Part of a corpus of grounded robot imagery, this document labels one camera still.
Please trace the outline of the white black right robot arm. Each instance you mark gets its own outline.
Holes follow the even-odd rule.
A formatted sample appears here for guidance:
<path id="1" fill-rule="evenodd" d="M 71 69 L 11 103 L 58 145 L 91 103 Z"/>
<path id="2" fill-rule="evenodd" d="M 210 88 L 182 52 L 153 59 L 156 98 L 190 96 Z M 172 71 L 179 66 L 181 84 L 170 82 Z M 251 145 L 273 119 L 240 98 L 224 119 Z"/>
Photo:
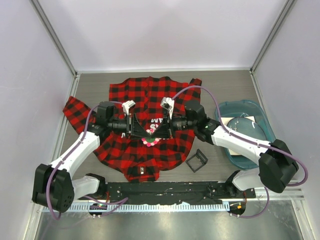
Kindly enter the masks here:
<path id="1" fill-rule="evenodd" d="M 226 180 L 225 190 L 230 197 L 236 198 L 243 191 L 259 187 L 282 193 L 289 186 L 299 167 L 283 141 L 268 142 L 231 130 L 207 117 L 204 107 L 196 100 L 186 102 L 185 115 L 174 117 L 174 104 L 169 97 L 161 100 L 165 116 L 153 138 L 170 139 L 178 131 L 192 130 L 200 141 L 229 149 L 257 165 L 254 169 L 235 171 Z"/>

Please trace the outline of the pink white flower brooch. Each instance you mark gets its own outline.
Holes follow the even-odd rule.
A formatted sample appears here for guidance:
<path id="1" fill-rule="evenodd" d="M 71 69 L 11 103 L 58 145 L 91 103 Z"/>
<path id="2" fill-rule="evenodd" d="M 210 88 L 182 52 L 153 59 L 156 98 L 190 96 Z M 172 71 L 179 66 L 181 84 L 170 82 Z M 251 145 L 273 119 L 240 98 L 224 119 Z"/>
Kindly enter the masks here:
<path id="1" fill-rule="evenodd" d="M 147 130 L 147 133 L 149 135 L 153 134 L 155 132 L 154 129 L 148 129 Z M 142 138 L 141 141 L 144 145 L 146 145 L 147 147 L 153 147 L 155 146 L 156 144 L 158 144 L 160 142 L 160 138 L 156 137 L 156 138 L 152 138 L 152 137 L 145 137 L 145 138 Z"/>

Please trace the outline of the red black plaid shirt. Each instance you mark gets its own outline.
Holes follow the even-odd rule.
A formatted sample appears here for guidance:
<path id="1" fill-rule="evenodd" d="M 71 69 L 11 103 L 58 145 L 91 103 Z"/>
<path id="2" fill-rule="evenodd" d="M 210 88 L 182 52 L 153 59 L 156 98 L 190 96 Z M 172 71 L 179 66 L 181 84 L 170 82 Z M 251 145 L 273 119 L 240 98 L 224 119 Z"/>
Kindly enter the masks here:
<path id="1" fill-rule="evenodd" d="M 146 131 L 154 131 L 163 120 L 161 100 L 164 97 L 174 99 L 173 113 L 182 116 L 187 101 L 200 101 L 201 85 L 198 78 L 190 82 L 177 82 L 168 76 L 128 78 L 109 86 L 109 100 L 134 101 L 130 113 L 136 114 Z M 172 170 L 186 160 L 194 138 L 192 130 L 180 130 L 174 138 L 160 139 L 151 145 L 145 140 L 129 139 L 112 132 L 93 153 L 102 164 L 123 173 L 129 182 L 154 182 L 161 171 Z"/>

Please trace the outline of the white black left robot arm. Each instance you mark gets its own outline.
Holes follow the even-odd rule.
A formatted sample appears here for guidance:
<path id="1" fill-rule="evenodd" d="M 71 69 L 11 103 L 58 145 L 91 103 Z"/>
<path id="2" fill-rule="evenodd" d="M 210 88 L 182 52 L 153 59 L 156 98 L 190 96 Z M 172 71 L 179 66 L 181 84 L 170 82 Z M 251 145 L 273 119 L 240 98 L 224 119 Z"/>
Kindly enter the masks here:
<path id="1" fill-rule="evenodd" d="M 138 123 L 136 116 L 129 113 L 135 104 L 133 100 L 122 103 L 124 119 L 114 117 L 114 101 L 104 101 L 97 105 L 94 108 L 96 122 L 90 123 L 88 116 L 83 132 L 72 146 L 50 164 L 40 164 L 36 168 L 32 201 L 48 207 L 51 213 L 57 211 L 61 214 L 70 208 L 74 200 L 102 199 L 107 192 L 104 177 L 88 173 L 74 180 L 73 176 L 85 159 L 101 145 L 111 132 L 125 133 L 137 138 L 148 136 L 148 133 Z"/>

